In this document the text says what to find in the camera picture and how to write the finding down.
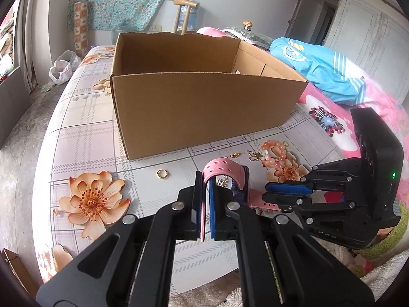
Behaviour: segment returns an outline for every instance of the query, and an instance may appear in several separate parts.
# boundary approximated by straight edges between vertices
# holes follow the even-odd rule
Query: green fabric
[[[270,38],[262,34],[256,34],[252,31],[244,29],[243,27],[238,28],[238,27],[230,26],[230,27],[226,27],[225,30],[236,31],[237,33],[241,34],[244,38],[251,40],[257,46],[261,46],[268,51],[270,49],[271,43],[273,42],[273,38]]]
[[[350,264],[347,268],[358,278],[362,278],[365,276],[365,269],[362,265],[359,264]]]
[[[389,252],[393,247],[395,247],[405,234],[409,220],[408,210],[405,203],[399,202],[399,208],[400,221],[385,239],[374,246],[354,250],[354,252],[361,254],[362,257],[367,260],[373,260],[379,258],[383,254]]]

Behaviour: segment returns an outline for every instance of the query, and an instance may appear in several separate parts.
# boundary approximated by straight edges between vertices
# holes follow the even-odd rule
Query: concrete floor
[[[42,284],[33,245],[31,196],[42,140],[66,83],[30,94],[24,113],[0,149],[0,250],[20,255],[33,280]]]

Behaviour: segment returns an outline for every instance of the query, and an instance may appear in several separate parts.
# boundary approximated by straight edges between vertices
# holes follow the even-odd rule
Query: screw head
[[[288,223],[288,221],[289,221],[288,217],[284,216],[283,214],[279,214],[278,216],[276,216],[276,222],[278,224],[285,225]]]
[[[125,225],[132,224],[132,223],[135,222],[135,216],[134,216],[133,214],[125,215],[125,216],[122,218],[122,222],[123,222]]]
[[[228,203],[228,209],[229,210],[235,211],[235,210],[238,210],[239,208],[240,208],[240,204],[237,203],[237,202],[229,202]]]
[[[180,211],[185,207],[185,204],[183,202],[174,202],[172,203],[172,209],[175,211]]]

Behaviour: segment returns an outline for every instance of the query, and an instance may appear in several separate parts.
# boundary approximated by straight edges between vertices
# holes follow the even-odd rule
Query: gold jewelry
[[[264,157],[264,156],[263,156],[261,153],[259,153],[259,152],[254,152],[254,151],[247,150],[247,153],[250,155],[249,159],[250,159],[250,161],[252,161],[252,162],[254,162],[254,161],[258,162],[261,158]]]
[[[228,184],[228,181],[229,181],[229,177],[228,176],[223,176],[223,178],[217,179],[216,185],[226,188],[226,186]]]
[[[160,169],[159,171],[156,172],[156,175],[161,178],[161,179],[166,179],[168,177],[168,171],[165,169]]]
[[[230,155],[230,158],[237,158],[238,156],[240,156],[240,152],[234,152]]]

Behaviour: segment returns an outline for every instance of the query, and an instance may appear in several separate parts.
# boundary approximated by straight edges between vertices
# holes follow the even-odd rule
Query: gold earring
[[[237,158],[238,156],[240,156],[240,152],[233,152],[231,155],[230,155],[230,158]]]
[[[168,171],[165,169],[160,169],[156,172],[156,175],[161,179],[166,179],[169,175]]]

